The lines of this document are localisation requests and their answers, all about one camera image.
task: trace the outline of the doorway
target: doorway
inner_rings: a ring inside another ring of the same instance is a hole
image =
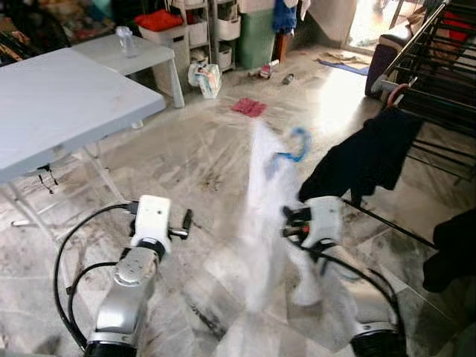
[[[344,48],[373,54],[381,34],[405,22],[424,0],[358,0]]]

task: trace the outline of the black cable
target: black cable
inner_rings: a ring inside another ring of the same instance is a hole
[[[108,207],[105,207],[105,208],[101,208],[100,210],[94,212],[93,214],[87,216],[85,219],[83,219],[81,222],[79,222],[66,235],[65,239],[61,243],[61,246],[59,247],[58,255],[57,255],[56,261],[54,262],[54,276],[53,276],[54,304],[57,308],[57,311],[59,313],[59,316],[61,317],[62,322],[66,326],[66,329],[68,329],[69,333],[71,333],[71,336],[73,336],[74,340],[80,346],[82,351],[84,351],[86,349],[86,342],[87,342],[86,337],[84,337],[84,335],[81,333],[81,331],[76,330],[74,328],[74,326],[71,324],[71,322],[69,321],[68,317],[65,314],[65,311],[63,310],[63,308],[61,306],[61,301],[59,299],[60,294],[58,292],[58,271],[60,269],[60,260],[61,260],[62,251],[65,249],[66,243],[70,240],[70,238],[73,236],[73,234],[76,233],[76,231],[78,229],[80,229],[84,224],[89,222],[94,217],[100,215],[101,213],[107,212],[108,210],[115,210],[115,209],[118,209],[118,208],[127,209],[128,204],[112,205],[112,206],[108,206]]]
[[[98,264],[93,264],[92,266],[89,266],[88,268],[82,270],[77,276],[76,279],[74,279],[73,284],[69,287],[68,293],[69,293],[69,298],[68,298],[68,316],[69,316],[69,321],[71,322],[71,325],[76,329],[76,331],[81,331],[80,328],[77,325],[76,318],[74,317],[74,310],[73,310],[73,299],[74,295],[76,294],[77,290],[77,284],[80,282],[81,278],[86,275],[88,271],[91,271],[92,269],[95,268],[100,268],[102,266],[115,266],[118,262],[105,262],[105,263],[98,263]]]
[[[418,242],[420,242],[424,245],[427,245],[430,248],[433,248],[433,249],[437,250],[437,247],[436,247],[435,244],[433,244],[432,242],[429,242],[428,240],[426,240],[423,237],[420,237],[418,234],[407,231],[406,229],[400,227],[399,225],[396,225],[393,222],[387,221],[385,218],[380,217],[379,215],[375,214],[374,212],[366,210],[365,208],[363,208],[359,205],[354,205],[351,201],[349,201],[347,199],[342,199],[342,202],[345,203],[346,205],[349,205],[350,207],[355,208],[356,210],[360,210],[361,212],[367,214],[368,216],[371,216],[372,218],[375,218],[375,219],[379,220],[382,223],[385,223],[389,227],[392,227],[393,229],[396,229],[397,231],[402,232],[403,234],[409,236],[410,238],[413,238],[413,239],[417,240]]]
[[[390,287],[390,291],[393,294],[393,297],[391,297],[378,283],[376,283],[376,281],[374,279],[368,277],[364,272],[358,270],[357,268],[351,266],[350,264],[347,264],[343,260],[331,257],[330,255],[327,255],[325,253],[321,253],[319,251],[315,251],[315,250],[310,249],[310,248],[303,247],[298,242],[294,242],[293,240],[289,239],[289,237],[286,237],[286,238],[291,244],[295,245],[296,247],[298,247],[299,249],[301,249],[303,251],[307,251],[308,253],[312,253],[315,256],[324,258],[326,260],[329,260],[333,263],[336,263],[336,264],[339,264],[340,266],[345,267],[346,269],[350,270],[352,273],[354,273],[354,274],[358,275],[359,277],[361,277],[362,279],[366,280],[374,288],[376,288],[380,292],[380,294],[382,294],[382,296],[385,298],[385,300],[389,303],[390,307],[392,308],[393,312],[395,313],[396,318],[397,318],[399,333],[400,333],[400,335],[402,336],[402,339],[403,339],[402,343],[405,342],[405,346],[406,346],[405,326],[403,324],[402,316],[400,315],[400,308],[399,308],[399,305],[398,305],[398,301],[396,299],[395,290],[393,290],[393,288]],[[389,282],[387,282],[387,280],[384,278],[383,275],[381,275],[380,273],[378,273],[376,271],[373,271],[373,270],[371,270],[371,272],[373,272],[379,278],[383,279],[383,281],[385,281],[390,286]]]

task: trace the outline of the blue cloth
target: blue cloth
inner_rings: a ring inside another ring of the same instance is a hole
[[[287,7],[283,0],[276,0],[274,5],[273,30],[287,35],[296,28],[296,6]]]
[[[343,65],[341,63],[332,63],[332,62],[327,62],[327,61],[321,61],[320,59],[318,59],[318,61],[322,65],[328,65],[329,67],[344,69],[345,71],[357,73],[357,74],[360,74],[361,76],[367,76],[369,74],[369,68],[368,67],[365,67],[365,68],[362,68],[362,69],[357,69],[357,68],[354,68],[354,67],[350,67],[349,65]]]
[[[285,158],[293,162],[300,162],[304,156],[306,156],[311,145],[311,134],[304,128],[297,127],[292,130],[291,138],[297,136],[301,136],[303,142],[300,152],[298,154],[292,154],[290,152],[276,152],[273,155],[269,165],[265,166],[265,175],[268,180],[271,179],[273,175],[279,170],[278,161],[280,158]]]

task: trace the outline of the green trash bin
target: green trash bin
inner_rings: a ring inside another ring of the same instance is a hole
[[[273,9],[242,13],[238,62],[244,69],[258,68],[271,61],[274,47]]]

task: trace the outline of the black cloth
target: black cloth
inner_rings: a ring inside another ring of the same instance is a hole
[[[360,205],[362,196],[372,195],[377,185],[393,190],[421,125],[395,107],[380,112],[324,156],[301,186],[299,200],[340,197],[350,189],[353,203]]]
[[[476,275],[476,209],[437,225],[433,242],[438,253],[423,263],[423,287],[442,292],[457,277]]]
[[[58,20],[34,0],[32,5],[23,1],[7,0],[5,13],[11,17],[14,25],[27,37],[40,53],[52,52],[71,47],[68,37]]]

